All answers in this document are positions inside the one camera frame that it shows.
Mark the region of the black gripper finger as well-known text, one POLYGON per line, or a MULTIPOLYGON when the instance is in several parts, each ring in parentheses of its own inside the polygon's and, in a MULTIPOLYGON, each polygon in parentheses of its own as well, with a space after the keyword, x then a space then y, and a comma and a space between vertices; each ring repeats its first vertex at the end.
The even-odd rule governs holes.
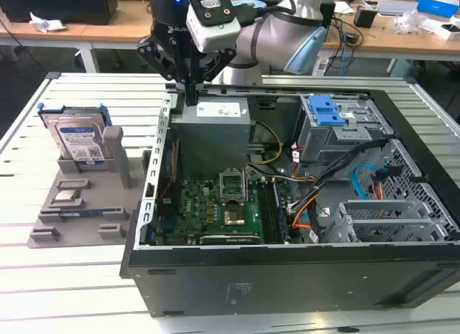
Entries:
POLYGON ((161 40, 153 35, 145 37, 137 46, 139 56, 152 66, 165 80, 174 80, 185 94, 185 104, 193 104, 193 84, 190 71, 177 35, 161 40))
POLYGON ((218 50, 210 53, 199 51, 192 54, 192 104, 198 102, 199 88, 211 82, 234 58, 236 50, 218 50))

